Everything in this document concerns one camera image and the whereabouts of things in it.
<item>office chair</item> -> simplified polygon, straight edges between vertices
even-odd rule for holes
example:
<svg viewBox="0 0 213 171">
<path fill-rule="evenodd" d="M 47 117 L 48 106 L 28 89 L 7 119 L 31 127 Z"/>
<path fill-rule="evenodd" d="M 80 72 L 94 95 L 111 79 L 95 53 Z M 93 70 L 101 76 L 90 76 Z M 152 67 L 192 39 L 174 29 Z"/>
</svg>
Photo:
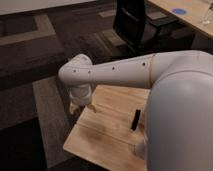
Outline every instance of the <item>office chair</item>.
<svg viewBox="0 0 213 171">
<path fill-rule="evenodd" d="M 138 52 L 157 40 L 163 26 L 176 21 L 171 16 L 147 17 L 144 0 L 117 0 L 113 28 L 133 52 Z"/>
</svg>

